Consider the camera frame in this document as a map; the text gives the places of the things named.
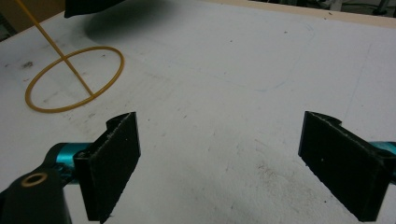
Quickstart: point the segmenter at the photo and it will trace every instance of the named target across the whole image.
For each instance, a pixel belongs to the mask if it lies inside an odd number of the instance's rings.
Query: white table
[[[0,190],[56,143],[94,141],[106,120],[136,111],[142,157],[108,223],[358,223],[298,157],[303,117],[316,111],[367,141],[395,140],[395,23],[280,8],[126,1],[43,22],[65,53],[108,45],[126,58],[106,93],[60,114],[23,101],[30,80],[58,58],[44,37],[30,29],[2,42]],[[118,66],[107,52],[72,62],[93,88]],[[59,66],[45,75],[35,102],[85,97],[69,73]],[[74,223],[90,223],[79,186],[64,191]],[[395,207],[390,186],[376,223],[395,223]]]

